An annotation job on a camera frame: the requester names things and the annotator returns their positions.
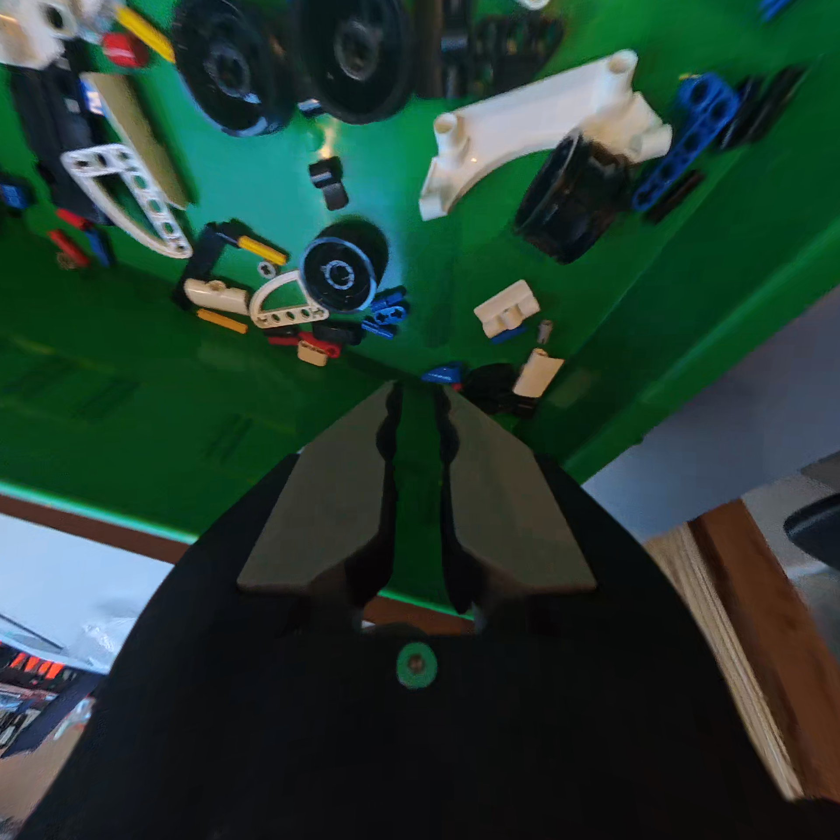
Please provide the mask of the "blue brick beam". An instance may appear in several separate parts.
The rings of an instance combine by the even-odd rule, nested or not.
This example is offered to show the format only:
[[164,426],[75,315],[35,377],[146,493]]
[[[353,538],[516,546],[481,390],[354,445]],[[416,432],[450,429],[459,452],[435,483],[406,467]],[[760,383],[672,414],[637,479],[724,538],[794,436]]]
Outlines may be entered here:
[[651,209],[678,179],[688,172],[696,158],[734,119],[740,97],[714,72],[684,79],[677,90],[678,129],[667,154],[644,174],[631,200],[636,213]]

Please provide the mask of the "yellow brick axle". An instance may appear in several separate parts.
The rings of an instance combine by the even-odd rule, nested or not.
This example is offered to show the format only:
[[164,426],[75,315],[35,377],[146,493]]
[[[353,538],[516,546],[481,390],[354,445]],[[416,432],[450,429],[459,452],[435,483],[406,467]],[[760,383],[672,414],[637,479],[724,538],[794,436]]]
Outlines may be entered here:
[[152,25],[145,17],[124,2],[115,2],[114,18],[123,29],[158,56],[174,65],[175,51],[172,42],[167,35]]

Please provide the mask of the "white half-round brick beam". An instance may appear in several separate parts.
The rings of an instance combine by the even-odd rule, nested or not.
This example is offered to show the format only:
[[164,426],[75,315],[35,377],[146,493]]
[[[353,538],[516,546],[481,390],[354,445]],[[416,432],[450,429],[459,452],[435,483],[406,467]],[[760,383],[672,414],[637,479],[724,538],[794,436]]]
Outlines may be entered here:
[[[265,309],[264,304],[270,295],[289,284],[297,287],[304,302],[299,306]],[[330,318],[330,311],[309,295],[302,283],[300,271],[295,269],[268,280],[255,291],[249,300],[248,315],[256,327],[268,330],[324,321]]]

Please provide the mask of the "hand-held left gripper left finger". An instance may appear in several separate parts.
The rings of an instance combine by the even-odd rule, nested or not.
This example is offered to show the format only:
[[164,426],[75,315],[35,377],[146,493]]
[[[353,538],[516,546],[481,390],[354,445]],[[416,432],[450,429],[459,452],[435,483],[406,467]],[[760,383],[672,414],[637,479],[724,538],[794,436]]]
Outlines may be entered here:
[[393,573],[396,431],[403,385],[390,381],[307,444],[237,584],[251,595],[364,607]]

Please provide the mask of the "grey brick panel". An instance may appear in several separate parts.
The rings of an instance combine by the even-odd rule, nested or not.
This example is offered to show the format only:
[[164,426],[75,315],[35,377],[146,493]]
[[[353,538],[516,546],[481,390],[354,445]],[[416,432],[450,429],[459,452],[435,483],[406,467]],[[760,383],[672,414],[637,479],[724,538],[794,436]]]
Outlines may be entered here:
[[168,150],[153,132],[132,78],[87,71],[80,74],[80,81],[98,95],[106,120],[123,144],[139,154],[162,189],[166,202],[185,211],[190,203],[189,195]]

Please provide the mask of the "small brick pieces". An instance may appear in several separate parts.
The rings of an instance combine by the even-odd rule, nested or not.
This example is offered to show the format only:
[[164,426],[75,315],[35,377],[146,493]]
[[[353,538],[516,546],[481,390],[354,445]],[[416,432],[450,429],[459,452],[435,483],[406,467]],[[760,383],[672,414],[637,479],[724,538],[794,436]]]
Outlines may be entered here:
[[[207,430],[243,417],[273,431],[314,425],[383,377],[420,375],[446,362],[520,366],[548,319],[548,353],[565,360],[541,399],[534,436],[585,439],[608,424],[664,417],[788,322],[816,292],[809,248],[837,220],[823,184],[823,148],[809,132],[827,92],[828,55],[813,23],[833,2],[808,2],[792,21],[760,32],[749,2],[573,2],[570,43],[552,68],[620,47],[639,57],[636,87],[656,107],[676,108],[679,74],[713,71],[736,82],[748,71],[805,70],[769,135],[734,151],[702,154],[707,179],[663,222],[627,206],[593,247],[560,265],[512,230],[512,220],[550,154],[525,155],[488,174],[449,214],[425,222],[418,194],[446,109],[412,100],[392,119],[352,126],[295,118],[280,133],[236,140],[213,129],[187,100],[175,70],[158,63],[133,79],[154,130],[175,157],[194,202],[195,241],[233,218],[299,265],[327,226],[362,218],[384,234],[385,275],[371,305],[332,313],[343,340],[322,371],[291,348],[204,322],[171,300],[184,260],[152,253],[111,227],[118,264],[60,269],[47,230],[60,226],[38,184],[10,83],[2,68],[2,169],[26,176],[39,202],[2,221],[2,442],[24,438],[153,437]],[[816,17],[805,15],[814,12]],[[327,209],[308,167],[338,156],[349,204]],[[488,339],[475,307],[525,279],[541,312]]]

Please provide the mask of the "red round brick piece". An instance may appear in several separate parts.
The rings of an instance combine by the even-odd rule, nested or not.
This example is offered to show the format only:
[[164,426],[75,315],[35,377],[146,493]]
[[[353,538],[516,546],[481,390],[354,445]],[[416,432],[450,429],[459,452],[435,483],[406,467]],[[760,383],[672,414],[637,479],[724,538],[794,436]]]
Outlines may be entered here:
[[128,31],[111,31],[103,35],[100,48],[113,65],[123,69],[141,70],[151,62],[148,46]]

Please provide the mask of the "white angled brick beam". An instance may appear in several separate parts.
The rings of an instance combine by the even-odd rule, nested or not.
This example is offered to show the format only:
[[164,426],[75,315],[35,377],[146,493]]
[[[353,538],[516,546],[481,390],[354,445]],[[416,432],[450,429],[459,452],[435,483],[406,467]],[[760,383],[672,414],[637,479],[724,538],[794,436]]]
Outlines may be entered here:
[[[107,143],[70,150],[60,157],[66,172],[116,227],[158,255],[187,260],[193,247],[172,209],[186,209],[187,199],[170,167],[149,167],[131,146]],[[137,203],[145,221],[136,220],[106,185],[118,177]]]

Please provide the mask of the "white curved brick piece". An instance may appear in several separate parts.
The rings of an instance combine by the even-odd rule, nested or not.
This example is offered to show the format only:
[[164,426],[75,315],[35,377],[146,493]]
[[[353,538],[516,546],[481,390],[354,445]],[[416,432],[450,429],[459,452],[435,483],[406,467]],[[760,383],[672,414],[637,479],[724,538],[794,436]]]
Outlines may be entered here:
[[231,287],[222,280],[187,278],[183,283],[187,300],[198,308],[249,316],[250,292]]

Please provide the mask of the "green plastic bin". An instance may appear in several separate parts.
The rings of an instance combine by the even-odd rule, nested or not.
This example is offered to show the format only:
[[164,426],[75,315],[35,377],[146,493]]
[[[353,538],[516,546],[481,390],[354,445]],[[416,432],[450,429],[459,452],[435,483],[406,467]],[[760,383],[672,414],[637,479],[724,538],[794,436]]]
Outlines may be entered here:
[[193,541],[404,387],[390,594],[448,606],[454,362],[578,480],[838,283],[838,2],[139,2],[2,67],[2,492]]

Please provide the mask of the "small white brick connector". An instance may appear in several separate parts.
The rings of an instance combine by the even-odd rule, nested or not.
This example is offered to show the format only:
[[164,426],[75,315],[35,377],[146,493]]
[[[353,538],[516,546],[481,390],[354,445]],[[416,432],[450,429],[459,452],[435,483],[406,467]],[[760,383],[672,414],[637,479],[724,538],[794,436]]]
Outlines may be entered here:
[[518,329],[527,319],[540,312],[539,301],[525,279],[517,280],[474,309],[489,340]]

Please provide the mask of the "white mudguard brick panel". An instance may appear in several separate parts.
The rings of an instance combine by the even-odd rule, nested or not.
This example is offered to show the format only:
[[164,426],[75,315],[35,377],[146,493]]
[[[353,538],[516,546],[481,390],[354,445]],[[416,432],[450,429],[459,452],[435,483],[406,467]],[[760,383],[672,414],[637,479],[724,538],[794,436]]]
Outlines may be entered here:
[[634,90],[637,53],[623,49],[545,79],[439,114],[437,154],[418,197],[428,222],[448,215],[480,180],[581,130],[630,164],[667,154],[674,131]]

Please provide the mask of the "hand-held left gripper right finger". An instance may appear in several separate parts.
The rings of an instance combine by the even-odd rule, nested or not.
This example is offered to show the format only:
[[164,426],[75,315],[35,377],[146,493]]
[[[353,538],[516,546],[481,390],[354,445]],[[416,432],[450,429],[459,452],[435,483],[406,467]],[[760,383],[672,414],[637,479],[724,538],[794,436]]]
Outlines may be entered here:
[[447,386],[434,393],[444,583],[458,613],[593,592],[595,575],[531,449]]

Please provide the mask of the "wooden table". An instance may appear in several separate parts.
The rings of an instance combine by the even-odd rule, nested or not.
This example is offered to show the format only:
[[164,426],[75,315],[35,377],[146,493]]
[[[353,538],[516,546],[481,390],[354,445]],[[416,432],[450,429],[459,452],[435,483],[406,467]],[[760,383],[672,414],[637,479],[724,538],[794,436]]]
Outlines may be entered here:
[[237,578],[276,506],[258,487],[197,537],[2,495],[2,641],[103,676],[122,648],[252,643],[266,630],[236,628]]

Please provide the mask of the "small black brick connector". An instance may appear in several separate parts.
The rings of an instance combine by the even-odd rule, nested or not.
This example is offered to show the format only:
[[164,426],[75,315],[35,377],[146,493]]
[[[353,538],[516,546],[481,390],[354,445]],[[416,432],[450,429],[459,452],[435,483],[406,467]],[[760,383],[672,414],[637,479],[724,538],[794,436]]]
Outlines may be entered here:
[[330,212],[336,212],[349,204],[349,196],[343,184],[343,166],[338,156],[321,159],[308,167],[311,184],[323,197]]

